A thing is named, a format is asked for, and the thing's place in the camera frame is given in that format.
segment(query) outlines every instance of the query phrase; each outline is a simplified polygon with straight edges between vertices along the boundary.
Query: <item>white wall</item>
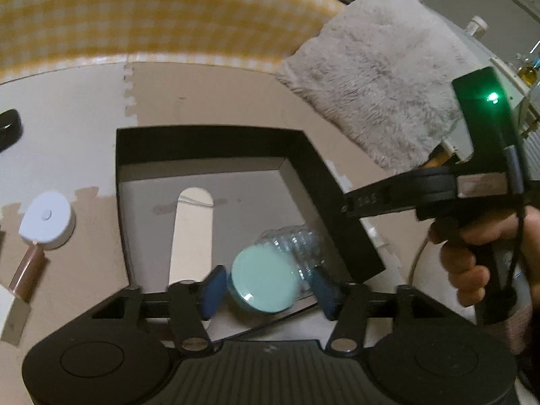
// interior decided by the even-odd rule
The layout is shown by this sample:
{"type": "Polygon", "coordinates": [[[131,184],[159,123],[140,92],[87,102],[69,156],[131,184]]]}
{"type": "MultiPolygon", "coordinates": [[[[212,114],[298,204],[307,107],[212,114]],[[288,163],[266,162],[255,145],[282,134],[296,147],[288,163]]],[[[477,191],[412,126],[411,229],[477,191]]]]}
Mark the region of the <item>white wall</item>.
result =
{"type": "Polygon", "coordinates": [[[527,53],[540,40],[540,23],[512,0],[421,1],[460,27],[475,15],[482,17],[489,25],[482,42],[505,61],[527,53]]]}

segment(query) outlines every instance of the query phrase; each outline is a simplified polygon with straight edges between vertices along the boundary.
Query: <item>finger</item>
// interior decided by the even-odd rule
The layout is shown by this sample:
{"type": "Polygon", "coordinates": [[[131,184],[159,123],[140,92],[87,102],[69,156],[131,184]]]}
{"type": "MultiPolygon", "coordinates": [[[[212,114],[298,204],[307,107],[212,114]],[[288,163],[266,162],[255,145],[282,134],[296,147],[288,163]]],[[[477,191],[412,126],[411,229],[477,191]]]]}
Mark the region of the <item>finger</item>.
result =
{"type": "Polygon", "coordinates": [[[476,291],[458,291],[457,300],[464,307],[472,306],[474,304],[480,303],[485,296],[485,289],[480,288],[476,291]]]}
{"type": "Polygon", "coordinates": [[[489,270],[485,266],[477,265],[464,273],[449,273],[450,284],[461,291],[476,291],[489,282],[489,270]]]}
{"type": "Polygon", "coordinates": [[[449,273],[461,274],[473,269],[476,258],[467,248],[454,248],[446,244],[441,249],[441,264],[449,273]]]}
{"type": "Polygon", "coordinates": [[[431,224],[431,227],[429,227],[428,231],[428,239],[431,243],[437,245],[438,243],[441,243],[444,239],[441,238],[441,236],[438,235],[436,229],[435,229],[435,223],[431,224]]]}
{"type": "Polygon", "coordinates": [[[517,232],[517,217],[512,210],[489,212],[460,230],[469,245],[484,245],[497,239],[512,239],[517,232]]]}

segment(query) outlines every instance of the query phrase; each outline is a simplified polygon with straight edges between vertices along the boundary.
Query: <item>clear plastic bottle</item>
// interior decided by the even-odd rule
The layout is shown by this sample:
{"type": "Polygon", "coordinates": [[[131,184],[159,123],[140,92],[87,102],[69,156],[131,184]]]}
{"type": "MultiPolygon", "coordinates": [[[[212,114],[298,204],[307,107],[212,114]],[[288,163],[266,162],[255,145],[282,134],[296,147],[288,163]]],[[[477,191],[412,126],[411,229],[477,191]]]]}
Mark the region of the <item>clear plastic bottle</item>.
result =
{"type": "Polygon", "coordinates": [[[323,243],[321,237],[306,225],[294,225],[262,233],[256,243],[271,242],[279,250],[294,257],[300,276],[300,298],[311,295],[309,283],[313,268],[322,265],[323,243]]]}

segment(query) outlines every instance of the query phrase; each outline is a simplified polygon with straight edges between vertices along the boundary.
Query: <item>teal bottle cap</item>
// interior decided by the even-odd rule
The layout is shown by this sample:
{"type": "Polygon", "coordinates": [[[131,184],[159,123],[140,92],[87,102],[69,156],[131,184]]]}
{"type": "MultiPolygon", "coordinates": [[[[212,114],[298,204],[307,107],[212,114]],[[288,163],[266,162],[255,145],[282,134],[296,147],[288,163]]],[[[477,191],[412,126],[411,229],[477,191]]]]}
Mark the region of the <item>teal bottle cap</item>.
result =
{"type": "Polygon", "coordinates": [[[249,307],[274,314],[290,308],[299,292],[299,274],[291,254],[271,243],[245,248],[231,268],[232,291],[249,307]]]}

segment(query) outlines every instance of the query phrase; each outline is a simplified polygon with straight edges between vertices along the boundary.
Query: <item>round white object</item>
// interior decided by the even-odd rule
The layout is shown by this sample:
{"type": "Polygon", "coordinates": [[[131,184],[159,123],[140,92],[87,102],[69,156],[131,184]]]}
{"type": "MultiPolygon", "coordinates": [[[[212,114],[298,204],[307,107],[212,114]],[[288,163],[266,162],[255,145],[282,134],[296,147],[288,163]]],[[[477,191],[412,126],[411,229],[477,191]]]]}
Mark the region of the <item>round white object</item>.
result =
{"type": "Polygon", "coordinates": [[[35,198],[24,214],[19,235],[28,243],[54,249],[66,243],[75,228],[75,213],[59,192],[45,192],[35,198]]]}

